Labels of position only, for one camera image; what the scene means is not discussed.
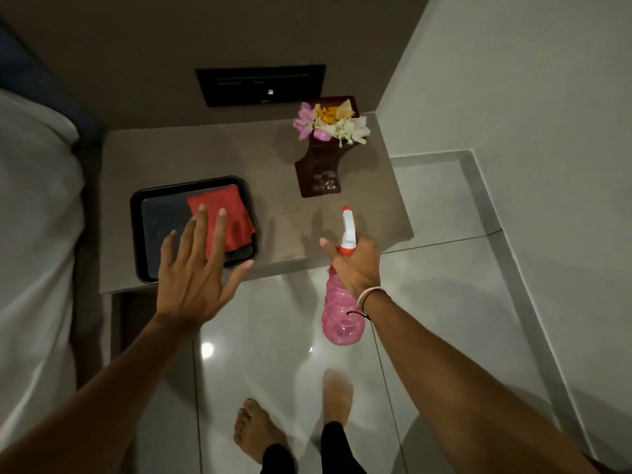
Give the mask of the person's right hand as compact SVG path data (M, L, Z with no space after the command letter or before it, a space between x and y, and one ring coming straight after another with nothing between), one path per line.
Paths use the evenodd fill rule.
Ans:
M381 286L380 261L381 251L374 240L363 233L358 233L356 250L349 256L341 254L341 258L337 262L331 262L331 265L357 302L362 291L369 287ZM365 311L363 312L370 317L369 297L365 302Z

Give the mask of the person's left hand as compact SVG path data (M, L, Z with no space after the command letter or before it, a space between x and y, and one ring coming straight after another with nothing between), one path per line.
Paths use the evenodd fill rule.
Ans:
M174 242L174 263L159 277L155 317L199 329L226 305L221 304L227 213L217 214L212 252L205 264L187 264L185 229Z

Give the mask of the pink spray bottle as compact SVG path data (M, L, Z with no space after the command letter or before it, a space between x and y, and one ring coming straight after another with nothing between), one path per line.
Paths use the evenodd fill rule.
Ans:
M343 226L343 237L337 252L340 256L350 256L356 250L357 239L353 211L349 206L343 208ZM365 332L366 318L333 266L329 267L328 274L321 318L322 332L337 346L351 346L359 342Z

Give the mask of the person's left forearm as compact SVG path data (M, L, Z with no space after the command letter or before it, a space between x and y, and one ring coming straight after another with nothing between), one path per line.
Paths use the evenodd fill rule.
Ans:
M116 474L150 399L201 324L156 313L122 354L0 453L0 474Z

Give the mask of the person's right forearm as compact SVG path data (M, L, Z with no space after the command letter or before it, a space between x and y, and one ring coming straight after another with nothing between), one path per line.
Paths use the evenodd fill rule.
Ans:
M598 474L572 439L384 294L369 317L458 474Z

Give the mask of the red cloth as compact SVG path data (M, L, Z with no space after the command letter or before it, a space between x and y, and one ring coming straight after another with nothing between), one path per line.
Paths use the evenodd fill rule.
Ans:
M212 252L217 214L221 208L224 208L227 213L224 254L233 253L251 245L251 237L255 234L255 228L237 185L231 184L222 188L201 191L187 196L186 200L193 215L197 215L200 205L206 206L208 211L206 259Z

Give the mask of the white wrist band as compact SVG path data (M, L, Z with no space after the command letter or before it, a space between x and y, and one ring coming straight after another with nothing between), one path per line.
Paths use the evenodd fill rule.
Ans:
M365 311L365 302L367 301L367 298L369 297L369 295L374 294L376 292L379 293L384 293L386 294L386 291L383 287L381 286L374 286L374 287L369 287L367 289L365 289L364 291L362 291L360 293L360 295L358 296L357 299L357 305L360 308L361 311Z

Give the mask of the dark brown vase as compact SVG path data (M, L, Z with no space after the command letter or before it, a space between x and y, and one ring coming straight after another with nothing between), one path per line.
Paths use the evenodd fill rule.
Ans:
M328 141L316 138L314 122L317 118L316 105L325 109L338 107L346 101L350 102L357 118L359 109L354 96L326 96L302 102L298 116L293 121L293 126L299 131L299 139L308 142L304 157L295 162L296 177L303 198L341 192L337 169L340 160L353 146L335 137Z

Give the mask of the bunch of flowers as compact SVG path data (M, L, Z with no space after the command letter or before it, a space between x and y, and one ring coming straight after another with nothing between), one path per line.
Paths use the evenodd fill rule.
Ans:
M371 135L367 117L361 116L353 96L332 96L302 102L292 121L299 140L313 146L337 145L340 148L365 145Z

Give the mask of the white bed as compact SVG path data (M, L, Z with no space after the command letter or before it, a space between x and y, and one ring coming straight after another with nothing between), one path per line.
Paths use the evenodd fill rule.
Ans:
M76 389L77 141L64 115L0 89L0 451Z

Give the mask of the person's right foot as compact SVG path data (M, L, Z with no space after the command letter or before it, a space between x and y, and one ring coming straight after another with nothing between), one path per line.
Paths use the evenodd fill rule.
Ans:
M328 369L323 376L323 425L337 422L346 426L353 405L353 386L346 376Z

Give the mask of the person's foot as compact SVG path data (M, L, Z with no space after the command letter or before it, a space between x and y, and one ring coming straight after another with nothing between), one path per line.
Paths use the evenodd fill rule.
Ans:
M265 451L271 446L289 449L286 434L272 421L269 413L255 400L248 398L239 409L233 440L242 452L263 464Z
M323 376L323 425L337 422L346 426L353 405L353 386L346 376L328 369Z

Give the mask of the person's left foot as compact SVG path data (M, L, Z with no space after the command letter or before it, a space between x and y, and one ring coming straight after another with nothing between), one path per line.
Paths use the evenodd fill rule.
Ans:
M239 409L233 440L242 452L263 464L265 451L271 446L289 449L286 434L272 421L269 413L255 400L248 398Z

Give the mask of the dark blue headboard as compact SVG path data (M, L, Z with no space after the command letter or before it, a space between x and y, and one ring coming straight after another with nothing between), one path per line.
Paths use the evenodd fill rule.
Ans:
M1 17L0 88L64 115L77 128L80 146L102 144L106 127L71 94Z

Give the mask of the black wall switch panel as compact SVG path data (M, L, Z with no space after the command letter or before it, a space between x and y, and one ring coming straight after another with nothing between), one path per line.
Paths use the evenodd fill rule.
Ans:
M306 102L319 98L325 64L196 69L208 107Z

